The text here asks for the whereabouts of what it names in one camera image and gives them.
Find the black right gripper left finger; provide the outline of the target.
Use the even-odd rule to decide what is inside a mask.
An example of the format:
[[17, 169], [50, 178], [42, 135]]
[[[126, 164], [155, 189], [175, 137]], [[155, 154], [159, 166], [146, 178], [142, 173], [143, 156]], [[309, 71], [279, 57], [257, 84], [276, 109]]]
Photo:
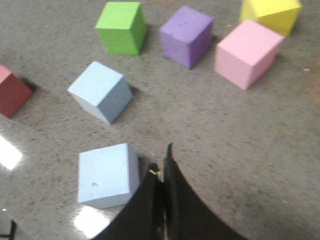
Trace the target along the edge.
[[126, 206], [94, 238], [96, 240], [163, 240], [164, 185], [158, 178], [158, 165], [151, 163]]

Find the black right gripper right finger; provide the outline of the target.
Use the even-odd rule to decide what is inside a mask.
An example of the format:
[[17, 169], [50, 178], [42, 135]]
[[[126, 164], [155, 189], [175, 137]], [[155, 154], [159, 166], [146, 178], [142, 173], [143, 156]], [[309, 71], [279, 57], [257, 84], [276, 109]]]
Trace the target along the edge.
[[244, 240], [199, 198], [167, 147], [163, 163], [165, 215], [169, 240]]

